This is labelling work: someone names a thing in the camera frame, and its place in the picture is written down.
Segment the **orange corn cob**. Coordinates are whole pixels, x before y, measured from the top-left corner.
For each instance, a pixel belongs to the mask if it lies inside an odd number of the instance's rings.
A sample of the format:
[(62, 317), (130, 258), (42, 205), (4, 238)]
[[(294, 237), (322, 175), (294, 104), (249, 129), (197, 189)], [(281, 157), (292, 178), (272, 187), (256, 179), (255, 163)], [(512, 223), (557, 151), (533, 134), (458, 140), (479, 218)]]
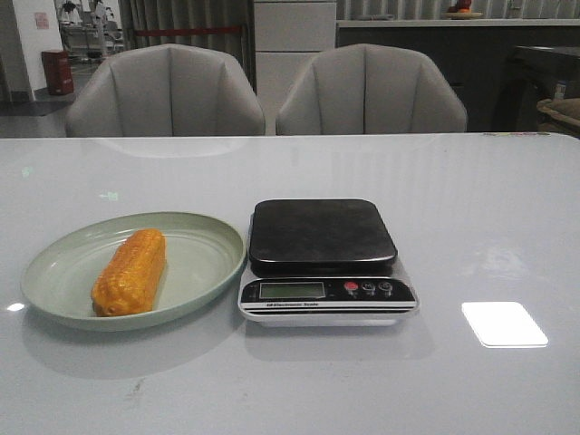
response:
[(136, 231), (101, 271), (92, 291), (98, 316), (124, 316), (152, 310), (166, 264), (166, 239), (160, 230)]

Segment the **black silver kitchen scale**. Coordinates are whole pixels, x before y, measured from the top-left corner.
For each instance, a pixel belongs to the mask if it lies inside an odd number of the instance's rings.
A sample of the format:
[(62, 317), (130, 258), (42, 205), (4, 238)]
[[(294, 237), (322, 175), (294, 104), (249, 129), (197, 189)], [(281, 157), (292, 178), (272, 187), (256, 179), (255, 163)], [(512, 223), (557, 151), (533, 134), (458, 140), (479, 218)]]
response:
[(263, 326), (388, 326), (420, 300), (372, 202), (271, 199), (250, 222), (238, 308)]

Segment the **pale green plate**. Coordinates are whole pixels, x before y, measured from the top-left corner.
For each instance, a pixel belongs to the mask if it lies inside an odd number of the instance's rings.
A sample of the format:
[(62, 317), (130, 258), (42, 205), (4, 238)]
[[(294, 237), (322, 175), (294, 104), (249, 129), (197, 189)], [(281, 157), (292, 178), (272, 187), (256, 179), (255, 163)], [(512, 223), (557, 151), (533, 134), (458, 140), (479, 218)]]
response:
[[(99, 317), (90, 292), (116, 249), (135, 231), (156, 228), (166, 239), (166, 265), (149, 312)], [(116, 217), (83, 227), (48, 246), (25, 270), (29, 305), (51, 320), (97, 332), (137, 330), (178, 319), (237, 283), (246, 265), (245, 241), (217, 218), (156, 212)]]

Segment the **white drawer cabinet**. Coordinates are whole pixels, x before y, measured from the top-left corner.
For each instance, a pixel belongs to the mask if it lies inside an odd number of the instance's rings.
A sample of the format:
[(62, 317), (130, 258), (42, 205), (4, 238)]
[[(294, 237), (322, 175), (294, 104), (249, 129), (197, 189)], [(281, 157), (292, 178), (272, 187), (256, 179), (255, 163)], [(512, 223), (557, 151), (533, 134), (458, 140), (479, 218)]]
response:
[(256, 92), (271, 131), (301, 65), (334, 47), (335, 1), (255, 1)]

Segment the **dark sideboard counter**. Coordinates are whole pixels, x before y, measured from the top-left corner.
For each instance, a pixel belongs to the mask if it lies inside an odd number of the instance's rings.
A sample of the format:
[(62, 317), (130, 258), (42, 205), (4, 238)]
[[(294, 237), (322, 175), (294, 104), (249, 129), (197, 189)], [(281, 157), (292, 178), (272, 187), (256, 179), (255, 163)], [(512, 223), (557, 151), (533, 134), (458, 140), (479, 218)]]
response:
[(338, 46), (380, 44), (428, 55), (467, 109), (469, 131), (494, 131), (504, 62), (517, 46), (577, 46), (576, 19), (341, 21)]

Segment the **fruit bowl on counter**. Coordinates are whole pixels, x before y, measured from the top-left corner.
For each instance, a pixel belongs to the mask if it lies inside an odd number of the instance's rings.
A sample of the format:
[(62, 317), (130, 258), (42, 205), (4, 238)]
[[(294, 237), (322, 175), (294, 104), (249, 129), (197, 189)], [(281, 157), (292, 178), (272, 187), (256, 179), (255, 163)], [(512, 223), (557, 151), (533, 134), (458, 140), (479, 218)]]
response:
[(455, 20), (478, 19), (483, 16), (481, 12), (472, 11), (472, 0), (456, 0), (442, 14), (443, 18)]

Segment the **red bin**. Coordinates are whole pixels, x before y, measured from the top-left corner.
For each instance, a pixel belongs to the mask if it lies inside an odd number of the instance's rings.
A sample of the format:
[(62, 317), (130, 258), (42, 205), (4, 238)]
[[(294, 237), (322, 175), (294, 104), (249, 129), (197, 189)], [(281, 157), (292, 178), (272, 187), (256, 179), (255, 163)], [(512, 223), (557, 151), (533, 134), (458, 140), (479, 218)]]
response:
[(42, 52), (43, 70), (50, 95), (67, 95), (74, 92), (69, 55), (65, 50)]

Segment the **tan cushion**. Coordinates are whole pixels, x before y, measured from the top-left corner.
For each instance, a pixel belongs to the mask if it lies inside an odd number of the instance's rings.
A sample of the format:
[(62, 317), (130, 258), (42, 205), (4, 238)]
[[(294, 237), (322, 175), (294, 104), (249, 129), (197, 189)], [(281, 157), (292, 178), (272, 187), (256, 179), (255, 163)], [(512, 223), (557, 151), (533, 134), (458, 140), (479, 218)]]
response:
[(544, 99), (536, 104), (538, 111), (537, 129), (579, 138), (580, 99)]

